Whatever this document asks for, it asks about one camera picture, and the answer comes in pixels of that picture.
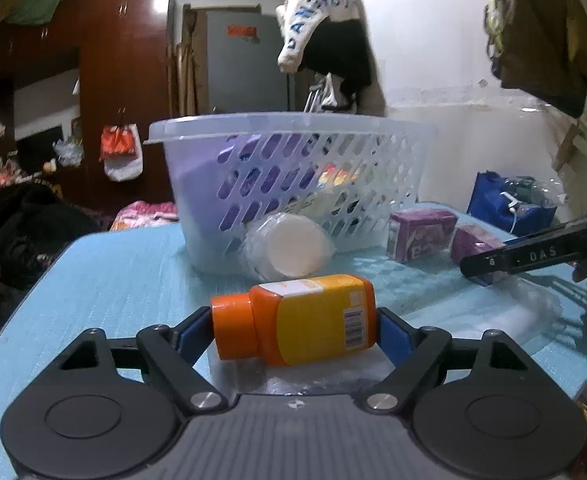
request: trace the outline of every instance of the bottle label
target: bottle label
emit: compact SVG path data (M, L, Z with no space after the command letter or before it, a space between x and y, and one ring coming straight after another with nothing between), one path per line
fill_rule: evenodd
M369 346L362 280L338 274L260 286L282 296L276 329L286 364L319 361Z

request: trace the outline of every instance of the orange sticker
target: orange sticker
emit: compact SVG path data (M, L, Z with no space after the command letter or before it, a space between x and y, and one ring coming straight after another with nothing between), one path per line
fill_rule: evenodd
M227 36L231 38L257 38L257 27L227 25Z

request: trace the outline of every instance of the purple cardboard box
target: purple cardboard box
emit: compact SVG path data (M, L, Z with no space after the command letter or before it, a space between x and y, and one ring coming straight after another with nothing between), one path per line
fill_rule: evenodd
M504 243L493 234L486 231L479 225L462 225L456 229L451 243L451 259L456 265L460 265L462 258L473 254L480 254L502 247ZM478 280L485 285L501 280L505 277L504 272L490 272L478 276Z
M391 213L387 256L410 262L446 249L458 217L446 209L416 208Z

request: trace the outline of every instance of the white hoodie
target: white hoodie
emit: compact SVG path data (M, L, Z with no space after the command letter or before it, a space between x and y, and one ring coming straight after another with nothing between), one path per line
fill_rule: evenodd
M298 70L311 34L326 17L333 22L360 18L353 0L288 0L275 12L284 38L278 66L285 73Z

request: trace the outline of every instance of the barcode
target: barcode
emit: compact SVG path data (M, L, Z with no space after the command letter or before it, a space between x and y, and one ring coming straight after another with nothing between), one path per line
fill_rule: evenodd
M365 311L361 307L343 311L345 320L345 349L350 350L365 344Z

